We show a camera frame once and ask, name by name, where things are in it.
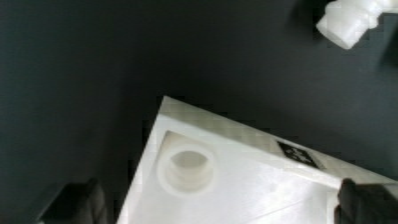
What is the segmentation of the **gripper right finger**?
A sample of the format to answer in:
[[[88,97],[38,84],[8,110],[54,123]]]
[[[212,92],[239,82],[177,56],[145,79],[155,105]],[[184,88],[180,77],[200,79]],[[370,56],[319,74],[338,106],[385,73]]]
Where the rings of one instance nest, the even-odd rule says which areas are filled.
[[[398,224],[398,184],[342,182],[335,224]]]

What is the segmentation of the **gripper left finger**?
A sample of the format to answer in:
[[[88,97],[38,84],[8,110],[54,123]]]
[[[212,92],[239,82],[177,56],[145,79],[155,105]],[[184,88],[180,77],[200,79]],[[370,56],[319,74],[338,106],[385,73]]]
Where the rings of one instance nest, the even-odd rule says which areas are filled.
[[[111,224],[106,192],[97,179],[65,186],[38,224]]]

